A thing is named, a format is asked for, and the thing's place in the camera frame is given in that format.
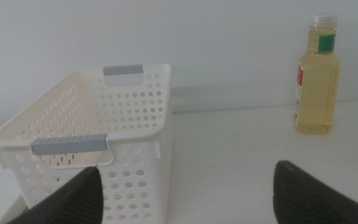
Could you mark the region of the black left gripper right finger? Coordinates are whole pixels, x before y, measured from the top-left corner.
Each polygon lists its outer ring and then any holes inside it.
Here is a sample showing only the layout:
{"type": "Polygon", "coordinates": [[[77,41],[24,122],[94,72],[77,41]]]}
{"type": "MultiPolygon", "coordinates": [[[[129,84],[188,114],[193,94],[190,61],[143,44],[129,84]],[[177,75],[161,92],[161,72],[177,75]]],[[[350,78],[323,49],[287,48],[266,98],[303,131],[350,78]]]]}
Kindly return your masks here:
{"type": "Polygon", "coordinates": [[[290,161],[275,166],[273,210],[278,223],[358,223],[358,202],[290,161]]]}

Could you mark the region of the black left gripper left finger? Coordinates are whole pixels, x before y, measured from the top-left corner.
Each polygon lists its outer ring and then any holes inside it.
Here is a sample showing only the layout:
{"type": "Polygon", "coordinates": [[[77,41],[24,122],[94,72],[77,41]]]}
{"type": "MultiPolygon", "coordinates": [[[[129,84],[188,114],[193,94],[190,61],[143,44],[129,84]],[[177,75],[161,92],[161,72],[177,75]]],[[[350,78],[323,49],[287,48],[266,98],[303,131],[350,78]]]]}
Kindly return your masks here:
{"type": "Polygon", "coordinates": [[[8,224],[101,224],[103,188],[97,167],[87,167],[8,224]]]}

